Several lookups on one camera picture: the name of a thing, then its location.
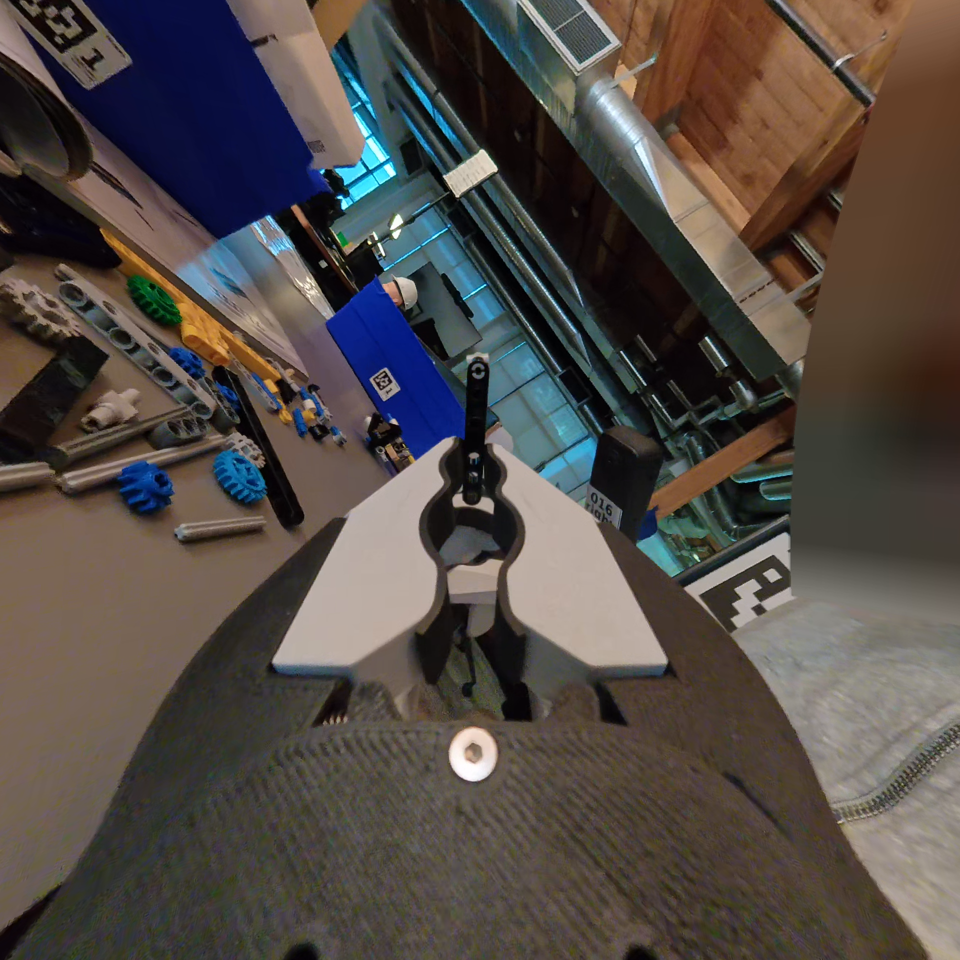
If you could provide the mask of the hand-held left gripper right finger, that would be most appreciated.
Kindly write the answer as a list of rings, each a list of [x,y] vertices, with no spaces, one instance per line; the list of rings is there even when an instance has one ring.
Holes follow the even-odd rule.
[[[662,677],[666,651],[605,536],[617,530],[503,446],[487,455],[505,557],[486,653],[507,712],[570,685]]]

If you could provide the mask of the black lego beam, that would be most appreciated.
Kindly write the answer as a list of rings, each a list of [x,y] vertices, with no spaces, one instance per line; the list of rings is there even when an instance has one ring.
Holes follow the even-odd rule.
[[[490,364],[467,365],[462,438],[462,500],[478,505],[484,495]]]

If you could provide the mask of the shiny metal pipes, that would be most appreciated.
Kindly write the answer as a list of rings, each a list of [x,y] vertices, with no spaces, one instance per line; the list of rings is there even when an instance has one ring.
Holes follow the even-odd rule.
[[[739,438],[713,449],[703,434],[689,433],[681,444],[688,467],[656,488],[649,509],[666,530],[666,520],[691,508],[713,535],[736,542],[792,507],[791,445],[766,436]]]

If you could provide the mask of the grey axle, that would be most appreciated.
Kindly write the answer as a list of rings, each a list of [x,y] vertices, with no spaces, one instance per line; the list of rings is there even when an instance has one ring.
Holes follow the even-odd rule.
[[[65,473],[56,474],[53,483],[62,493],[72,497],[113,484],[119,481],[125,472],[128,476],[138,477],[140,474],[220,453],[226,449],[225,439],[211,438],[191,445],[68,470]]]
[[[257,514],[203,521],[191,521],[174,527],[174,538],[182,545],[262,533],[267,526],[265,516]]]
[[[75,463],[117,449],[149,433],[168,421],[191,416],[185,406],[178,406],[162,414],[86,434],[64,443],[49,446],[38,454],[38,459],[55,472],[64,472]]]
[[[56,479],[56,472],[47,462],[3,463],[0,468],[1,495],[49,485]]]

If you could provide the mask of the long black beam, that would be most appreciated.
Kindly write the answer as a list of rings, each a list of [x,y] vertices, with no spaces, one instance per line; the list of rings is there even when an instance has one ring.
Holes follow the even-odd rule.
[[[237,397],[240,410],[237,414],[238,430],[260,450],[263,460],[260,472],[265,480],[270,507],[277,520],[288,530],[299,527],[305,520],[304,509],[274,450],[271,438],[257,412],[256,404],[249,396],[241,377],[225,366],[213,366],[211,377],[220,388],[233,391]]]

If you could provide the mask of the grey zip hoodie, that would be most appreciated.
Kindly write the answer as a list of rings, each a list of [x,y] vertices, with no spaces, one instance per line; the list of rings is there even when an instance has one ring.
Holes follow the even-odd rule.
[[[734,631],[796,729],[833,807],[891,796],[958,727],[957,625],[794,599]],[[959,760],[842,830],[931,958],[959,956]]]

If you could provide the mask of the white cross connector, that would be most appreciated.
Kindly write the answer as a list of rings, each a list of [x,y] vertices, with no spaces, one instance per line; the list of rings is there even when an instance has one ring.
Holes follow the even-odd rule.
[[[101,394],[79,421],[86,434],[95,434],[118,426],[125,426],[138,417],[139,390],[108,390]]]

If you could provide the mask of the long grey beam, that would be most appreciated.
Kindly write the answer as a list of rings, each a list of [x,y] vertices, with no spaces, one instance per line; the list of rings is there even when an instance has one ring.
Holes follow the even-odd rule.
[[[128,311],[66,264],[54,268],[54,277],[58,281],[58,298],[78,318],[195,417],[211,421],[218,410],[214,396],[174,361]]]

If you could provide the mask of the green gear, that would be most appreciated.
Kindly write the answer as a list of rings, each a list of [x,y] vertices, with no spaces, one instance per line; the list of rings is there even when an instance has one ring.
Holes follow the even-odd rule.
[[[158,282],[141,273],[126,278],[126,293],[137,309],[163,328],[176,328],[183,322],[180,307]]]

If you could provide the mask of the large black block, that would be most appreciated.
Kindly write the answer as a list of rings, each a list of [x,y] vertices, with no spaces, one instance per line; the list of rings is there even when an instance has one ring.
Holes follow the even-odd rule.
[[[33,462],[110,359],[86,337],[64,341],[1,413],[1,462]]]

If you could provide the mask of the grey gear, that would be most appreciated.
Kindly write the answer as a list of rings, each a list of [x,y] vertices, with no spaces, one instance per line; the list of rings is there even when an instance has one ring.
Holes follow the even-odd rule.
[[[58,299],[19,278],[1,283],[1,318],[51,348],[83,336],[73,314]]]

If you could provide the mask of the pile of black parts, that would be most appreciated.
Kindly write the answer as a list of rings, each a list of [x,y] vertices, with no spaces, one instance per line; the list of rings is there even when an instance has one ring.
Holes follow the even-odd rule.
[[[1,175],[1,247],[102,270],[121,265],[97,224],[26,176]]]

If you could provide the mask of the large blue storage bin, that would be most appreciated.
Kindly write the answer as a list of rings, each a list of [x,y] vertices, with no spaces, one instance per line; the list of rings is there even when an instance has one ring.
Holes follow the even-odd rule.
[[[228,2],[8,2],[66,102],[217,238],[316,194]]]

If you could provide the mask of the white cardboard box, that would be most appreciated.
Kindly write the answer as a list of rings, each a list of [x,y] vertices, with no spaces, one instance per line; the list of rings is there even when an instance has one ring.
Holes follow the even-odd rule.
[[[353,167],[366,136],[304,1],[229,1],[310,154],[312,167]]]

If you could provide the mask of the silver ventilation duct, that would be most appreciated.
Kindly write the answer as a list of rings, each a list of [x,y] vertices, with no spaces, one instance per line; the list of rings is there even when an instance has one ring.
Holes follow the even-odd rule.
[[[797,400],[810,321],[615,81],[620,43],[596,10],[462,4],[750,376]]]

